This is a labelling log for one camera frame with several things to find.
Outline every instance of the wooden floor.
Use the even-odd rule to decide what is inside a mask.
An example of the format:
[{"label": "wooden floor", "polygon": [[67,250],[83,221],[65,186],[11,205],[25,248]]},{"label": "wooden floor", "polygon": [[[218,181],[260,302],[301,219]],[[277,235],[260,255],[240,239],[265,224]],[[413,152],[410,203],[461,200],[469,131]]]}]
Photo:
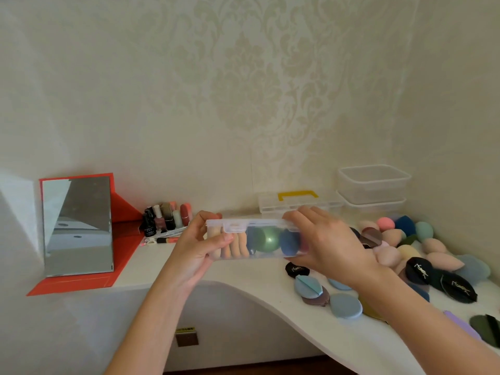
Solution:
[{"label": "wooden floor", "polygon": [[304,359],[281,360],[256,365],[206,368],[204,370],[165,372],[166,375],[353,375],[348,368],[327,355]]}]

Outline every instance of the hand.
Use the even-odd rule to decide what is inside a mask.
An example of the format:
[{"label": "hand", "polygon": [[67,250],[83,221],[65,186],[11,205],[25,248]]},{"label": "hand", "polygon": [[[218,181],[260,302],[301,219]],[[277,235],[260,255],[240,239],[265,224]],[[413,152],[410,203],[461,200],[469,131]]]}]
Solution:
[{"label": "hand", "polygon": [[226,233],[203,239],[207,232],[205,222],[220,218],[221,214],[200,211],[179,237],[161,272],[168,273],[178,286],[191,290],[214,262],[209,254],[229,245],[234,239],[232,234]]},{"label": "hand", "polygon": [[352,288],[378,269],[379,264],[351,228],[328,212],[302,206],[286,212],[283,218],[293,222],[309,244],[307,254],[287,258],[294,265],[308,267]]}]

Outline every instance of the mirror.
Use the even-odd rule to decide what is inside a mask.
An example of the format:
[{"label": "mirror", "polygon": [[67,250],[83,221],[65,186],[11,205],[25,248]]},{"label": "mirror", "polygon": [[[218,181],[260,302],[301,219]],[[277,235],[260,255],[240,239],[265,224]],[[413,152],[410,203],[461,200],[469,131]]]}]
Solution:
[{"label": "mirror", "polygon": [[108,176],[43,180],[47,277],[113,271]]}]

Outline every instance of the ysl logo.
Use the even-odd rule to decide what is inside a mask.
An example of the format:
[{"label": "ysl logo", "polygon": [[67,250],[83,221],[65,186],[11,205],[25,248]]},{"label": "ysl logo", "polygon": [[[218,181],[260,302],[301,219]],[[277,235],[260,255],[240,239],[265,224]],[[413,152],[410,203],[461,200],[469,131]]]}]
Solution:
[{"label": "ysl logo", "polygon": [[458,284],[455,281],[452,282],[452,285],[454,285],[457,288],[460,288],[461,290],[463,290],[467,294],[467,296],[469,296],[470,290],[468,290],[467,288],[465,288],[463,285],[460,285],[460,284]]},{"label": "ysl logo", "polygon": [[414,267],[422,273],[424,279],[427,279],[427,272],[422,268],[421,265],[416,264]]}]

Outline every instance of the bright pink sponge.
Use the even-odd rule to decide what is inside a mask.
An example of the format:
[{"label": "bright pink sponge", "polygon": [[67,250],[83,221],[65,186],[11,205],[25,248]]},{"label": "bright pink sponge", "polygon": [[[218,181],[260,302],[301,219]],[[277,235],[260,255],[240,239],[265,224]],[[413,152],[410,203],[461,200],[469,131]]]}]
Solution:
[{"label": "bright pink sponge", "polygon": [[381,232],[384,232],[389,229],[394,229],[396,226],[394,224],[394,221],[391,220],[389,217],[381,217],[377,220],[377,225],[380,228]]}]

